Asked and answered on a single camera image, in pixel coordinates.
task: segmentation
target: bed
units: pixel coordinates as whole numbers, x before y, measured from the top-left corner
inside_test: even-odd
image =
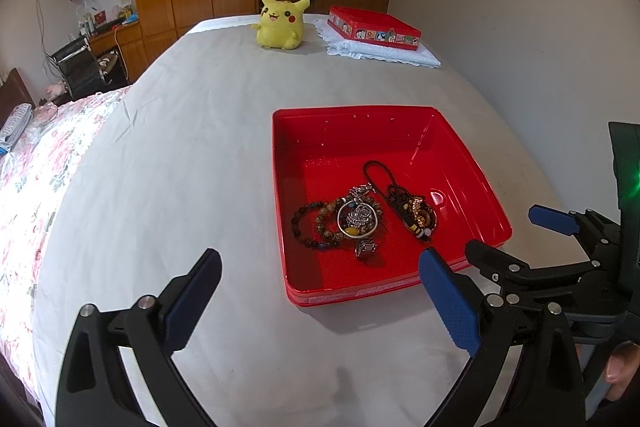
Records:
[[[33,309],[49,233],[82,156],[127,89],[37,107],[0,156],[0,355],[34,397]],[[14,82],[2,86],[3,110],[30,102],[15,92]]]
[[[271,170],[271,115],[280,108],[433,105],[497,193],[513,227],[505,248],[532,266],[584,259],[571,238],[528,223],[532,204],[559,206],[558,198],[487,101],[444,61],[429,69],[329,56],[310,25],[295,51],[263,50],[248,26],[256,19],[204,22],[178,40],[130,88],[79,166],[35,305],[49,427],[81,306],[124,309],[157,295],[207,247],[222,255],[222,281],[174,360],[217,425],[408,427],[423,425],[444,398],[466,352],[421,287],[310,309],[287,300]],[[162,425],[129,351],[140,406]],[[483,418],[499,405],[494,399]]]

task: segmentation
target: white wall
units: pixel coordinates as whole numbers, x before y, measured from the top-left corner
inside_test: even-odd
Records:
[[[640,122],[638,0],[390,0],[518,134],[568,208],[619,216],[607,122]]]
[[[122,0],[91,0],[107,19],[114,5]],[[76,9],[82,0],[40,0],[44,19],[44,47],[52,54],[78,36]],[[44,68],[36,18],[36,0],[0,0],[0,72],[17,68],[31,96],[37,102],[45,87],[57,78]]]

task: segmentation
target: red box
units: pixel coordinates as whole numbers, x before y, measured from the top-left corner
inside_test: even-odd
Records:
[[[331,6],[328,23],[346,39],[403,50],[416,51],[422,35],[386,13],[344,6]]]
[[[310,250],[291,231],[293,213],[310,201],[342,197],[365,182],[362,166],[379,160],[398,184],[433,206],[432,241],[412,236],[383,203],[378,250],[356,260],[353,241],[335,250]],[[376,169],[374,181],[386,189]],[[298,306],[357,299],[419,282],[418,257],[435,247],[454,270],[468,266],[471,239],[498,247],[511,225],[484,174],[444,117],[433,107],[364,105],[281,109],[273,113],[273,176],[280,253],[287,296]],[[300,220],[305,237],[312,216]]]

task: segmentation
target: gray tablecloth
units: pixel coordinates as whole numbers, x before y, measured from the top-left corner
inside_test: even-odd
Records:
[[[437,107],[510,218],[513,238],[505,248],[533,266],[584,259],[571,239],[528,223],[533,203],[558,206],[558,200],[506,124],[446,64],[430,70],[329,57],[311,26],[293,52],[261,49],[248,26],[188,34],[144,73],[106,122],[56,218],[34,326],[49,422],[80,306],[121,309],[140,295],[157,294],[207,247],[222,254],[222,283],[174,360],[218,425],[426,422],[467,357],[423,288],[311,309],[296,308],[284,293],[271,114],[283,107],[352,104]],[[161,423],[132,360],[129,353],[143,410]],[[496,396],[485,417],[498,404]]]

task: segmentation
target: yellow plush toy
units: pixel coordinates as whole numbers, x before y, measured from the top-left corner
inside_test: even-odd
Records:
[[[260,24],[253,24],[258,30],[256,40],[265,48],[294,50],[302,42],[305,27],[302,13],[309,8],[309,0],[298,2],[262,0],[264,8],[260,14]]]

